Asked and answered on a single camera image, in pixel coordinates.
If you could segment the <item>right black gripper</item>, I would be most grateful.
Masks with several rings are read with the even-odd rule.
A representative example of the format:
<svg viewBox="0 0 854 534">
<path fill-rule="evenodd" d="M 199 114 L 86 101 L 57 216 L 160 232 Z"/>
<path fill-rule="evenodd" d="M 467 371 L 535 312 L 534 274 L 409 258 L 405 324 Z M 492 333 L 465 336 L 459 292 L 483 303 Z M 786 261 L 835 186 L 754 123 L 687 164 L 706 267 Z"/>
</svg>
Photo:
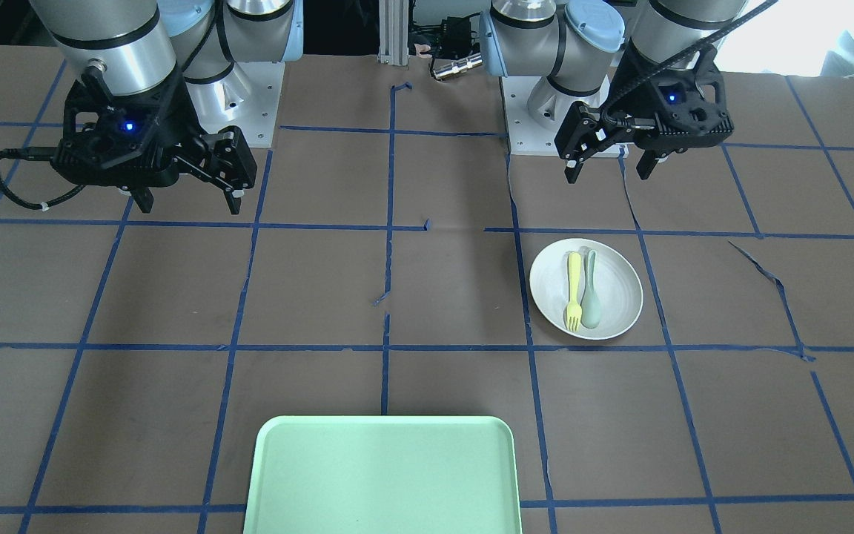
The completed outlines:
<svg viewBox="0 0 854 534">
<path fill-rule="evenodd" d="M 88 65 L 69 90 L 52 168 L 74 185 L 132 190 L 143 214 L 155 203 L 149 187 L 190 174 L 224 191 L 231 215 L 239 215 L 256 177 L 241 129 L 205 131 L 178 67 L 155 87 L 122 96 L 112 94 L 106 74 Z"/>
</svg>

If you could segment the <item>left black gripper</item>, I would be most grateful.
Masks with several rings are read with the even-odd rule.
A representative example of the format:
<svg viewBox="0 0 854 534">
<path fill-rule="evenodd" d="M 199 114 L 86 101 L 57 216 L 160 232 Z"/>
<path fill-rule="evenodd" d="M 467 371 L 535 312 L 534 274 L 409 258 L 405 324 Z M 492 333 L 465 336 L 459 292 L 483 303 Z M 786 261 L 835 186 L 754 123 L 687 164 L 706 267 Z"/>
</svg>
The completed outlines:
<svg viewBox="0 0 854 534">
<path fill-rule="evenodd" d="M 705 45 L 691 53 L 690 67 L 663 68 L 628 45 L 608 99 L 599 108 L 576 102 L 567 109 L 555 136 L 558 156 L 566 159 L 566 181 L 575 185 L 583 159 L 613 143 L 631 142 L 644 150 L 636 171 L 647 180 L 662 156 L 728 139 L 733 122 L 716 53 L 714 45 Z"/>
</svg>

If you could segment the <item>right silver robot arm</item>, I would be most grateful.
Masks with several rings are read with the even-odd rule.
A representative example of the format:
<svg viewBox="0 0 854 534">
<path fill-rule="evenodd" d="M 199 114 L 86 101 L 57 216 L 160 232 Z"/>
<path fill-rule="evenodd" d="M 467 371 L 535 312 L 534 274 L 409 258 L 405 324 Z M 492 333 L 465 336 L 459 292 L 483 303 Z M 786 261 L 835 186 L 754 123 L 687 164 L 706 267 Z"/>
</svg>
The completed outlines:
<svg viewBox="0 0 854 534">
<path fill-rule="evenodd" d="M 112 187 L 138 209 L 191 175 L 237 215 L 254 187 L 250 141 L 265 142 L 271 108 L 246 64 L 304 52 L 302 1 L 34 1 L 73 71 L 55 148 L 31 149 L 73 185 Z"/>
</svg>

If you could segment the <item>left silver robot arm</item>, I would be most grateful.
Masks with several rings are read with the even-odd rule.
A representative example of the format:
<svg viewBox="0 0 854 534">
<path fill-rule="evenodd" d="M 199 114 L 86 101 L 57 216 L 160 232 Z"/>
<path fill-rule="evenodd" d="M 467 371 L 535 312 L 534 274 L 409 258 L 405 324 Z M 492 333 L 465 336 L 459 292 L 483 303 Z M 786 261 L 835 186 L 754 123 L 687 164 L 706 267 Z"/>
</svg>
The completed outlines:
<svg viewBox="0 0 854 534">
<path fill-rule="evenodd" d="M 735 130 L 718 42 L 746 17 L 742 1 L 638 1 L 627 22 L 606 1 L 494 1 L 480 53 L 494 76 L 533 76 L 532 111 L 555 133 L 574 183 L 583 163 L 617 143 L 643 151 L 638 176 Z"/>
</svg>

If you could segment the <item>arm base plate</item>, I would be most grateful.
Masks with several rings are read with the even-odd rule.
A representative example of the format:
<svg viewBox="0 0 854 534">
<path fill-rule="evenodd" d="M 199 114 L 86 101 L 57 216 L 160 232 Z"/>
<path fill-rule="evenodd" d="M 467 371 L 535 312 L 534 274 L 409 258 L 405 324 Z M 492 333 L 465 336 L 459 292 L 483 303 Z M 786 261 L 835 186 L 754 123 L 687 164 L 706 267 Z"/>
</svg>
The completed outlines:
<svg viewBox="0 0 854 534">
<path fill-rule="evenodd" d="M 221 80 L 186 85 L 204 131 L 237 126 L 251 148 L 271 148 L 285 63 L 237 63 Z"/>
<path fill-rule="evenodd" d="M 553 88 L 545 76 L 509 76 L 500 81 L 509 152 L 523 156 L 558 156 L 555 137 L 570 105 L 584 102 L 597 108 L 610 87 L 604 76 L 597 92 L 574 97 Z"/>
</svg>

